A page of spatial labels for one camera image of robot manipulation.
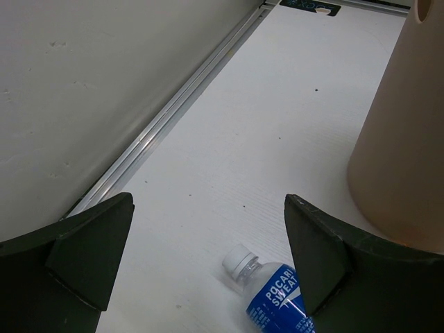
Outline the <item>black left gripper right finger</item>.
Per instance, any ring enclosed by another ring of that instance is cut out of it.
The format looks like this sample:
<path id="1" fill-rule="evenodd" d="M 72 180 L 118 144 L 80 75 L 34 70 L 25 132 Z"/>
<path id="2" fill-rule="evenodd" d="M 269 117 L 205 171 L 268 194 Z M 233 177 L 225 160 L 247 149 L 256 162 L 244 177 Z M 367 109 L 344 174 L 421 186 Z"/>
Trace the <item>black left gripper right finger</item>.
<path id="1" fill-rule="evenodd" d="M 442 332 L 443 256 L 402 246 L 289 194 L 284 220 L 317 332 Z"/>

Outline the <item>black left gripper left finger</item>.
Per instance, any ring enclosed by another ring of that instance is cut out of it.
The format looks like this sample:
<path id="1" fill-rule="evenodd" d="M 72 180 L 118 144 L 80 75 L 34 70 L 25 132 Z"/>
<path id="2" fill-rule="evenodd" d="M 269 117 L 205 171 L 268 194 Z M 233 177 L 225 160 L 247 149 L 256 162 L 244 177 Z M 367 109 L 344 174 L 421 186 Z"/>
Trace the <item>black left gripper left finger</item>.
<path id="1" fill-rule="evenodd" d="M 2 332 L 95 332 L 135 211 L 123 192 L 1 242 Z"/>

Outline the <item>blue Pocari Sweat bottle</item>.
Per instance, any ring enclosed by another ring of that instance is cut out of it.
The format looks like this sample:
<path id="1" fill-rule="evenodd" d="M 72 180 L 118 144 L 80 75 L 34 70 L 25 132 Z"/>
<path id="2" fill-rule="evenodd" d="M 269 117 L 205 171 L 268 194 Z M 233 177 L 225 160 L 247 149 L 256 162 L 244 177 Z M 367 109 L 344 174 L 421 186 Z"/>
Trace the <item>blue Pocari Sweat bottle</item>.
<path id="1" fill-rule="evenodd" d="M 295 268 L 279 262 L 262 264 L 242 245 L 225 256 L 222 266 L 240 287 L 246 315 L 260 332 L 315 332 Z"/>

